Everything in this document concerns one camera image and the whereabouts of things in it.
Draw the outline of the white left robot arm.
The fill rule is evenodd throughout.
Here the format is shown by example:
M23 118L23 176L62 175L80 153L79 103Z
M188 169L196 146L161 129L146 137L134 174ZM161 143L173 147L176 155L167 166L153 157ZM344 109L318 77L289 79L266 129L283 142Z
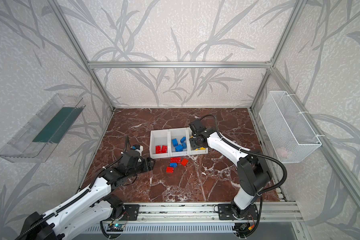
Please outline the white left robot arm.
M128 179L153 170L156 161L142 156L143 147L124 150L92 182L62 204L43 214L34 212L23 224L18 240L71 240L96 222L118 220L128 212L113 195Z

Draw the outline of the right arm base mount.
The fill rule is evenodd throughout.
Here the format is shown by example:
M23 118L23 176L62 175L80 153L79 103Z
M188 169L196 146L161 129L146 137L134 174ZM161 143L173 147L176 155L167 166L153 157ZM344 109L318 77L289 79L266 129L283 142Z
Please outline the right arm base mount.
M236 220L250 220L255 221L258 219L258 208L256 204L249 205L244 210L241 210L236 205L218 204L215 210L219 214L219 220L222 221L236 221Z

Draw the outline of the red square lego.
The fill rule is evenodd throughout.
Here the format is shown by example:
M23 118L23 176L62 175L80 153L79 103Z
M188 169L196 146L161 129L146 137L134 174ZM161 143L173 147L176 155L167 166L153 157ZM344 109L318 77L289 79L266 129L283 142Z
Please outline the red square lego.
M184 166L184 167L186 167L187 166L187 164L188 164L188 160L187 159L183 159L182 161L181 161L181 165L182 166Z

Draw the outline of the long red lego brick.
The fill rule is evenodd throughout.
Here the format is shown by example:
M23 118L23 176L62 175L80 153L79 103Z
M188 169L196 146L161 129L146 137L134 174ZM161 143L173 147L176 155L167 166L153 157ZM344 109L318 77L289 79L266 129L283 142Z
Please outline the long red lego brick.
M179 164L182 161L181 157L174 157L174 158L170 158L170 163L176 163Z

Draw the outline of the red lego pile bottom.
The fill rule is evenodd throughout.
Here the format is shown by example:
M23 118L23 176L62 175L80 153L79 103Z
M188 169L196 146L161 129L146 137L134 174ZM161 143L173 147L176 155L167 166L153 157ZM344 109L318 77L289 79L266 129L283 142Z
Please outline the red lego pile bottom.
M173 168L173 167L167 167L166 172L167 172L167 173L173 173L173 172L174 172L174 168Z

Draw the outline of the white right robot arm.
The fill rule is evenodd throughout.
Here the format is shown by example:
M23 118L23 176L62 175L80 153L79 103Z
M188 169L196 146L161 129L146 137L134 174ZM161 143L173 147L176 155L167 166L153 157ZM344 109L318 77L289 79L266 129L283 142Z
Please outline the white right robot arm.
M225 138L217 130L207 128L201 120L190 123L192 149L198 147L218 151L237 168L240 189L232 201L237 210L245 210L254 204L271 180L266 159L258 152L247 150Z

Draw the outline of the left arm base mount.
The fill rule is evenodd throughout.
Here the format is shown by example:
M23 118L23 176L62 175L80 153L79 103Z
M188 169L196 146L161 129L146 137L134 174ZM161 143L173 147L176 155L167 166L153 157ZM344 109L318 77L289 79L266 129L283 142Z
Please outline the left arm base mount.
M126 204L118 206L114 209L114 216L116 221L136 221L139 215L140 205Z

